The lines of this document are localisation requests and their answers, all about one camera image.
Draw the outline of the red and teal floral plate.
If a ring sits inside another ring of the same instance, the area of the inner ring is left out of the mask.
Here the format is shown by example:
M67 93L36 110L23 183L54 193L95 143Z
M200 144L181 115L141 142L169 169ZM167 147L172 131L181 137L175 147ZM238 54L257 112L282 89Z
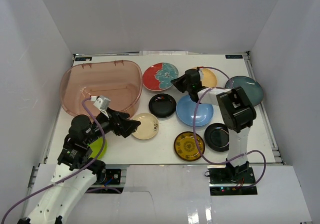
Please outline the red and teal floral plate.
M171 80L178 76L179 71L175 65L162 62L148 67L142 76L142 82L148 90L164 91L173 85Z

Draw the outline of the dark teal ceramic plate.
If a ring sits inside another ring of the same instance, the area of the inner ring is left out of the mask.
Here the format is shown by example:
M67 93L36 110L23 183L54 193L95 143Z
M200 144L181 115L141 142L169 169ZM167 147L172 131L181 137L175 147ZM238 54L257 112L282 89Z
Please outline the dark teal ceramic plate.
M234 76L225 84L225 88L242 87L253 106L257 106L263 100L264 92L261 85L247 76Z

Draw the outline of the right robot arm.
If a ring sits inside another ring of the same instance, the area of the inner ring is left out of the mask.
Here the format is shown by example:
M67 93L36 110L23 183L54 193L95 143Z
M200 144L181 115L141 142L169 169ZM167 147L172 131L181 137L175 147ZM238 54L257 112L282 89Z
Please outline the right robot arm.
M250 128L256 119L256 111L242 87L210 88L202 85L202 69L188 69L184 75L170 82L180 92L188 92L191 100L199 104L217 105L228 128L229 151L226 161L226 178L238 183L249 168L247 144Z

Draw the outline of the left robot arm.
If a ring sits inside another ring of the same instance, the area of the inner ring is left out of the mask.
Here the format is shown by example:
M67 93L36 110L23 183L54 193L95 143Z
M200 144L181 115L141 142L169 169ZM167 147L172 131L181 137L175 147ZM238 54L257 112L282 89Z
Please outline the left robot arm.
M71 121L63 149L48 187L36 191L42 193L36 207L19 223L66 223L85 192L105 179L106 164L91 157L90 145L113 132L124 138L134 133L140 121L131 120L129 114L108 109L97 118L78 115Z

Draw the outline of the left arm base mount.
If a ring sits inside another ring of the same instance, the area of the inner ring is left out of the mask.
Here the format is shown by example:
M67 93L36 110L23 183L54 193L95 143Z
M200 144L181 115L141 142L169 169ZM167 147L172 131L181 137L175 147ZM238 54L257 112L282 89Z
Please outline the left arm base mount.
M112 169L105 169L102 173L101 184L106 185L119 185L121 183L121 169L112 168Z

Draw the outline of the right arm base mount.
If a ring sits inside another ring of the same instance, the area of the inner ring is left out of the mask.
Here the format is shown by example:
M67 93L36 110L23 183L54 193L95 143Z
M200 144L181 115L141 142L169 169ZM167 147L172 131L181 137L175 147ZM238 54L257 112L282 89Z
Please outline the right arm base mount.
M255 175L250 167L246 172L232 176L226 168L209 168L205 173L209 178L211 196L257 195Z

